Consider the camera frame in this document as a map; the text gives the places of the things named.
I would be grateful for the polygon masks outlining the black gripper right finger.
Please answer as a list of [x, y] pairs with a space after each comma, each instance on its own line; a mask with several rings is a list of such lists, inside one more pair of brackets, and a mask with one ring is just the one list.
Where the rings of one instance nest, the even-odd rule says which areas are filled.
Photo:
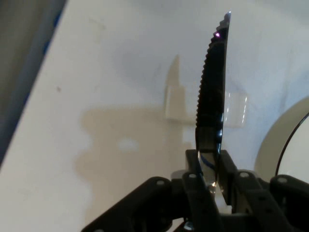
[[255, 218], [261, 232], [307, 232], [309, 185], [289, 175], [269, 182], [248, 170], [239, 170], [227, 151], [218, 158], [218, 185], [234, 214]]

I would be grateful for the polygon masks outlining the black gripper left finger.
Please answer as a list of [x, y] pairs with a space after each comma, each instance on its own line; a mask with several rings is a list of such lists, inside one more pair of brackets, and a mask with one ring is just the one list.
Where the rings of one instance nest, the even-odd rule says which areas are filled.
[[205, 186], [196, 150], [186, 150], [181, 178], [152, 177], [83, 228], [84, 232], [166, 232], [188, 219], [195, 232], [221, 232], [223, 222]]

